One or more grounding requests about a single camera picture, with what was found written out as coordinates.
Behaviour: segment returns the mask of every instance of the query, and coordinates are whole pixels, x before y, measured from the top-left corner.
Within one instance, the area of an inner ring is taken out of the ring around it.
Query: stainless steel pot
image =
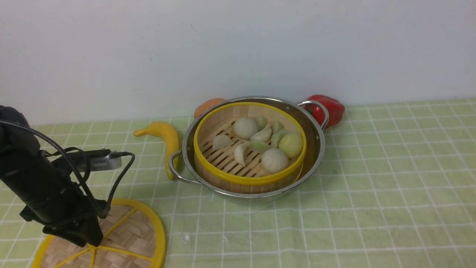
[[[295,183],[285,188],[282,188],[273,192],[263,193],[263,194],[238,194],[238,193],[222,190],[220,188],[217,188],[209,184],[204,179],[202,179],[200,175],[197,173],[197,168],[195,166],[195,161],[194,161],[195,151],[193,148],[193,137],[195,135],[195,131],[198,127],[198,124],[200,123],[202,118],[206,114],[208,114],[210,111],[213,111],[214,109],[224,106],[226,104],[240,103],[240,102],[257,102],[257,103],[264,103],[264,104],[274,106],[290,114],[302,126],[306,134],[308,149],[306,152],[306,156],[304,158],[303,169],[302,169],[300,178]],[[322,125],[319,125],[317,121],[312,117],[312,115],[302,108],[302,106],[306,104],[317,105],[319,108],[321,108],[324,111],[325,119]],[[204,185],[218,194],[225,195],[228,197],[233,197],[236,199],[273,201],[279,197],[284,196],[285,193],[289,193],[291,190],[295,189],[297,186],[299,186],[301,183],[307,180],[315,172],[315,170],[321,163],[322,157],[324,155],[325,141],[324,141],[324,133],[322,132],[322,130],[326,127],[328,120],[329,120],[329,113],[327,109],[324,107],[324,105],[316,101],[304,101],[296,105],[296,104],[293,104],[278,98],[263,97],[263,96],[248,96],[248,97],[240,97],[236,99],[231,99],[210,108],[209,110],[204,112],[200,117],[195,119],[195,121],[188,127],[188,130],[184,135],[184,138],[182,141],[182,149],[175,152],[170,157],[168,165],[170,167],[171,172],[174,174],[174,176],[176,176],[182,182]],[[190,173],[194,176],[194,178],[184,177],[177,170],[174,169],[172,162],[174,158],[178,157],[179,155],[183,155],[184,163],[186,167],[188,168],[188,170],[190,171]]]

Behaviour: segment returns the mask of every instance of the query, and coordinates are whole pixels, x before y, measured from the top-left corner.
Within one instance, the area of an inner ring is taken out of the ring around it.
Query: red bell pepper
[[[342,115],[344,114],[346,108],[338,100],[320,94],[312,95],[307,99],[311,101],[320,102],[329,111],[329,122],[325,127],[326,129],[336,125],[342,120]],[[319,124],[322,124],[324,122],[324,112],[321,108],[315,105],[308,104],[304,106],[304,109],[310,112]]]

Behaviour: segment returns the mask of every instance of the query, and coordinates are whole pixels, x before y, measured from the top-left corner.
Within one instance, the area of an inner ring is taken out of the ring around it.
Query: yellow rim
[[[243,106],[243,105],[255,105],[255,106],[262,106],[266,107],[268,109],[274,110],[275,112],[278,112],[284,116],[286,116],[288,119],[290,119],[296,126],[299,128],[299,131],[301,132],[301,136],[303,138],[303,150],[301,152],[301,155],[297,158],[297,160],[290,165],[288,168],[286,168],[283,171],[280,171],[276,174],[268,175],[268,176],[263,176],[263,177],[241,177],[233,174],[226,173],[225,171],[219,170],[218,168],[214,167],[202,154],[200,151],[200,147],[198,145],[198,133],[200,131],[200,128],[204,124],[204,122],[213,114],[234,106]],[[302,129],[301,125],[294,119],[291,115],[283,112],[282,110],[267,105],[263,103],[253,103],[253,102],[246,102],[246,103],[231,103],[224,105],[222,107],[219,107],[207,115],[203,117],[203,119],[200,121],[198,124],[197,130],[195,131],[195,135],[193,137],[193,146],[195,149],[195,153],[197,154],[198,161],[200,164],[202,164],[209,172],[211,172],[213,175],[216,177],[228,181],[230,183],[234,184],[240,184],[240,185],[248,185],[248,186],[259,186],[259,185],[266,185],[266,184],[271,184],[273,182],[276,182],[286,176],[289,176],[291,173],[293,173],[297,168],[299,168],[300,165],[302,165],[302,162],[304,161],[304,156],[306,155],[306,148],[307,148],[307,143],[306,143],[306,134],[304,133],[304,130]]]
[[[75,255],[70,256],[69,258],[65,259],[64,261],[60,262],[58,265],[55,266],[55,268],[59,268],[62,265],[66,264],[70,260],[73,260],[77,258],[79,255],[84,254],[88,251],[91,251],[91,268],[94,268],[94,260],[96,258],[96,253],[98,249],[103,249],[103,250],[110,250],[130,256],[134,256],[137,258],[145,259],[150,261],[150,267],[151,268],[160,268],[164,264],[165,260],[165,252],[166,252],[166,239],[165,239],[165,232],[164,232],[164,227],[162,225],[162,222],[160,221],[159,217],[157,214],[148,206],[145,204],[136,201],[136,200],[130,200],[130,199],[113,199],[112,200],[112,205],[125,205],[125,206],[131,206],[134,209],[129,212],[127,215],[125,215],[122,219],[120,219],[111,229],[109,229],[105,234],[104,237],[107,237],[117,226],[119,226],[122,222],[124,222],[130,215],[132,215],[136,211],[141,211],[145,215],[147,215],[147,218],[149,218],[150,222],[152,223],[154,230],[155,230],[155,251],[154,251],[154,256],[152,258],[143,256],[141,254],[137,254],[134,252],[130,252],[127,250],[119,249],[119,248],[113,248],[113,247],[106,247],[106,246],[99,246],[99,247],[93,247],[91,245],[87,245],[87,248],[84,250],[78,252]],[[41,266],[41,260],[43,259],[43,256],[45,255],[46,250],[48,249],[48,246],[50,243],[53,241],[54,236],[47,236],[46,239],[42,242],[40,248],[38,249],[35,258],[33,260],[32,267],[33,268],[40,268]]]

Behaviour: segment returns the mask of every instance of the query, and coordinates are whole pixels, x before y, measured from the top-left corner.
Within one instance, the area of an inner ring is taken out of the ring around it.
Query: white wall
[[[476,95],[476,2],[0,0],[0,93],[33,124]]]

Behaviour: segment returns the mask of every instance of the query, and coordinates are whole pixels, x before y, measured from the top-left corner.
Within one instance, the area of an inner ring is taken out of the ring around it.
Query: pot handle
[[[181,182],[184,182],[184,183],[190,183],[190,184],[202,184],[201,182],[199,182],[198,180],[196,179],[189,179],[187,177],[184,177],[182,175],[180,175],[180,173],[175,170],[174,168],[174,165],[173,165],[173,162],[174,162],[174,159],[181,155],[182,154],[182,151],[181,150],[178,150],[176,151],[175,153],[173,153],[171,156],[170,156],[170,159],[169,159],[169,162],[167,163],[169,165],[169,168],[170,168],[170,171],[173,173],[173,175],[175,177],[177,177],[177,179]]]
[[[327,108],[324,105],[322,105],[322,103],[316,102],[316,101],[311,101],[311,100],[303,101],[303,102],[299,103],[298,106],[304,106],[304,105],[307,105],[307,104],[315,105],[315,106],[319,107],[324,112],[324,122],[322,122],[321,128],[325,129],[326,126],[327,126],[327,123],[329,123],[329,111],[327,110]]]

